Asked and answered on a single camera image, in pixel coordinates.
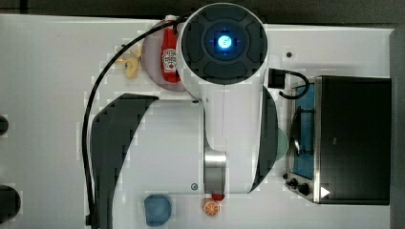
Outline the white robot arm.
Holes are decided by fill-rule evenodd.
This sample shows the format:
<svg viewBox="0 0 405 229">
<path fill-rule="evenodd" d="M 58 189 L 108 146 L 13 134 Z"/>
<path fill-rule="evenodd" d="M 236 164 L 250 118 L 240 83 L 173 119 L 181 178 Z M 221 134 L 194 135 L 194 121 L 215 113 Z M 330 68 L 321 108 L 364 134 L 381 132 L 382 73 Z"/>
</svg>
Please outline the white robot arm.
<svg viewBox="0 0 405 229">
<path fill-rule="evenodd" d="M 246 8 L 192 13 L 173 54 L 189 98 L 123 94 L 94 118 L 92 229 L 163 226 L 178 195 L 252 192 L 277 153 L 268 53 L 264 25 Z"/>
</svg>

